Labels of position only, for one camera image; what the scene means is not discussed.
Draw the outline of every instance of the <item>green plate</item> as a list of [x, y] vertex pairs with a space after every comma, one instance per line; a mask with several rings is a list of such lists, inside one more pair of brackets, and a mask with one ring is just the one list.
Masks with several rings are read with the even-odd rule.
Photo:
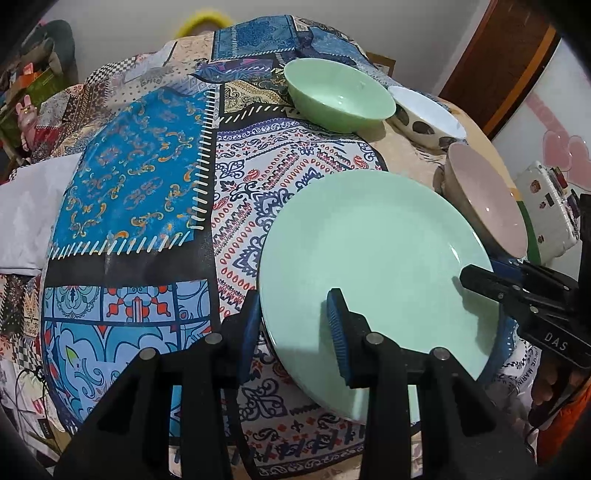
[[272, 347], [314, 401], [365, 421], [368, 392], [345, 385], [323, 311], [338, 287], [372, 330], [421, 352], [445, 346], [477, 378], [495, 340], [498, 303], [462, 288], [468, 264], [492, 270], [468, 222], [421, 184], [375, 170], [316, 180], [277, 215], [263, 248], [259, 291]]

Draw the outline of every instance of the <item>green bowl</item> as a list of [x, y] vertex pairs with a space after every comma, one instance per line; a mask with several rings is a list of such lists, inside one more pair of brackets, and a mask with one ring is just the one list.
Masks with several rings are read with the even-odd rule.
[[396, 104], [367, 74], [336, 61], [297, 59], [285, 65], [294, 106], [308, 120], [349, 134], [391, 117]]

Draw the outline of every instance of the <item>white cloth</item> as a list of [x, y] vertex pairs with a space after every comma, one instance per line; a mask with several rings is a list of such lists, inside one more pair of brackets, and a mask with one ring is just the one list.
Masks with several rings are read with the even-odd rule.
[[0, 186], [0, 273], [39, 275], [62, 198], [82, 154], [19, 169]]

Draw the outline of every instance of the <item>patterned tablecloth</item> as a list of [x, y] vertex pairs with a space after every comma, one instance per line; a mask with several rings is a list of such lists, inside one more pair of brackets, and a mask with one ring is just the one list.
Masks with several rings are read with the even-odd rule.
[[[340, 61], [397, 85], [344, 33], [282, 15], [105, 65], [42, 106], [33, 158], [85, 153], [48, 252], [42, 313], [24, 319], [7, 345], [13, 359], [21, 347], [34, 350], [36, 364], [43, 359], [59, 429], [74, 433], [141, 348], [187, 348], [238, 312], [273, 220], [310, 182], [374, 168], [437, 188], [445, 154], [391, 124], [342, 135], [303, 119], [282, 74], [297, 57]], [[514, 188], [482, 131], [449, 107]], [[172, 444], [179, 398], [175, 391]], [[240, 453], [252, 455], [258, 475], [357, 478], [365, 427], [309, 399], [263, 337], [238, 411]], [[420, 434], [413, 458], [418, 474]], [[174, 446], [171, 468], [180, 469]], [[235, 475], [245, 475], [241, 463]]]

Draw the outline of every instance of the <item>door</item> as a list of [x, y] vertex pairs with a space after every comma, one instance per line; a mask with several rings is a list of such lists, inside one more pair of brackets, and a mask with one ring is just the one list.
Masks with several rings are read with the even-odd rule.
[[492, 0], [440, 97], [463, 109], [492, 138], [550, 60], [559, 37], [519, 0]]

